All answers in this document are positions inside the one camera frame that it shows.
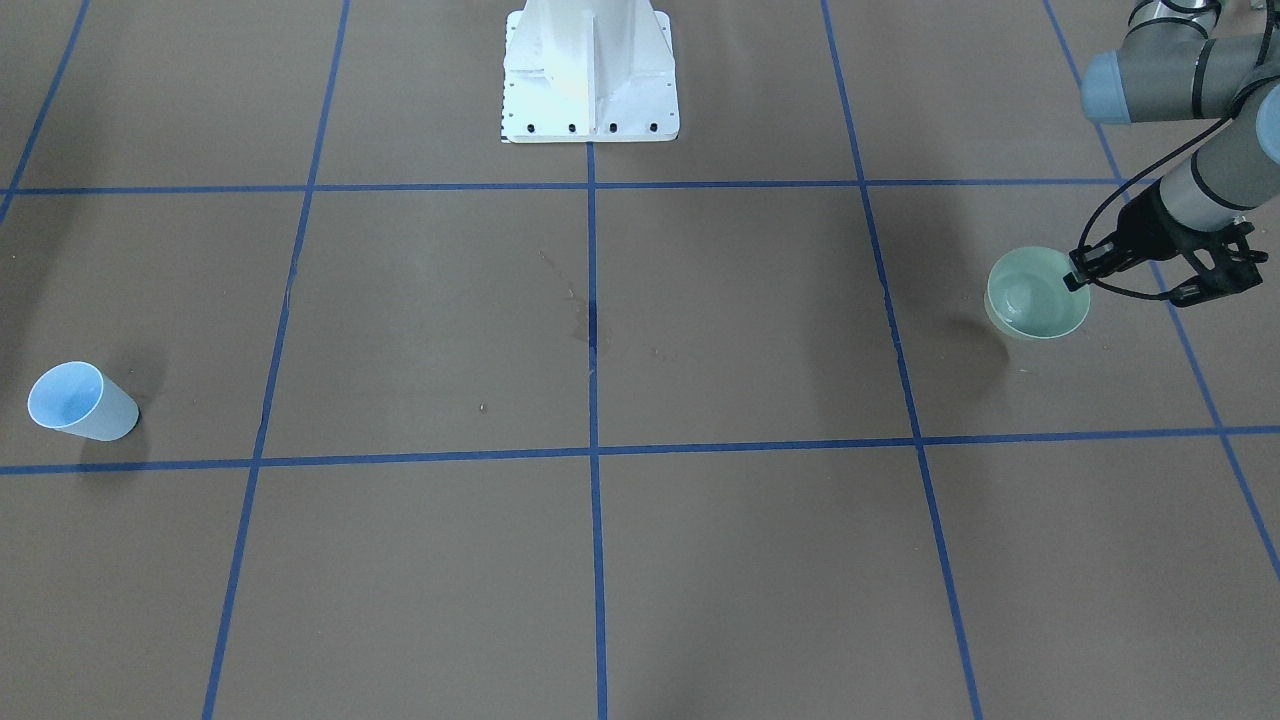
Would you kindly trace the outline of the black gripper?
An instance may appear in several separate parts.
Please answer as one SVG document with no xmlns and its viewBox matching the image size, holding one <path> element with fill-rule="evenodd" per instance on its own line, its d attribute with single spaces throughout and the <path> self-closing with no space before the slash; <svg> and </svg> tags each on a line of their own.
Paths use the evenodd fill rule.
<svg viewBox="0 0 1280 720">
<path fill-rule="evenodd" d="M 1078 245 L 1068 254 L 1068 273 L 1062 282 L 1068 292 L 1076 292 L 1111 274 L 1126 272 L 1146 261 L 1187 259 L 1197 272 L 1204 269 L 1196 256 L 1196 243 L 1202 236 L 1197 228 L 1180 222 L 1164 199 L 1164 182 L 1158 181 L 1121 209 L 1116 229 L 1100 245 Z"/>
</svg>

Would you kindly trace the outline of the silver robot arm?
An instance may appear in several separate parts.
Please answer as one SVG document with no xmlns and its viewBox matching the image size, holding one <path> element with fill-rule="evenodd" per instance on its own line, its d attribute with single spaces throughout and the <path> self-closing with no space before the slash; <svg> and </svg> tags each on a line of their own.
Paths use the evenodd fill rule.
<svg viewBox="0 0 1280 720">
<path fill-rule="evenodd" d="M 1119 47 L 1085 68 L 1089 120 L 1208 127 L 1155 163 L 1162 177 L 1125 204 L 1101 242 L 1082 234 L 1068 256 L 1068 291 L 1108 290 L 1117 273 L 1174 258 L 1193 273 L 1156 302 L 1189 307 L 1261 283 L 1268 256 L 1249 246 L 1245 218 L 1277 197 L 1277 4 L 1254 8 L 1258 33 L 1219 37 L 1220 1 L 1137 1 Z"/>
</svg>

